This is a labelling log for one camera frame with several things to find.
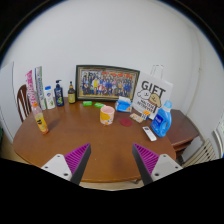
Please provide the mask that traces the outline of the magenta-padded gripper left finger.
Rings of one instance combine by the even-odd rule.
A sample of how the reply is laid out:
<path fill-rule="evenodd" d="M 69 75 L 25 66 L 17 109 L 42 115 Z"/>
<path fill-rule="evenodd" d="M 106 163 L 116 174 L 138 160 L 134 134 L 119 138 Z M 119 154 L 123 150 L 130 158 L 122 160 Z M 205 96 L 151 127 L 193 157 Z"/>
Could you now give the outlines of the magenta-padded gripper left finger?
<path fill-rule="evenodd" d="M 91 154 L 89 143 L 72 150 L 66 155 L 56 154 L 42 169 L 79 185 Z"/>

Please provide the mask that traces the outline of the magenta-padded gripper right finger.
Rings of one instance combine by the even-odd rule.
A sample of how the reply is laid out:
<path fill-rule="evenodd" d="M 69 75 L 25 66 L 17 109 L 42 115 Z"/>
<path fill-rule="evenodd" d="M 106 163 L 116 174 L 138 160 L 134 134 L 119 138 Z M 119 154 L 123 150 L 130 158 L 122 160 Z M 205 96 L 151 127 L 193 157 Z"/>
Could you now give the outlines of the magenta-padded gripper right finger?
<path fill-rule="evenodd" d="M 182 167 L 167 154 L 158 155 L 136 143 L 132 146 L 132 154 L 144 185 L 182 169 Z"/>

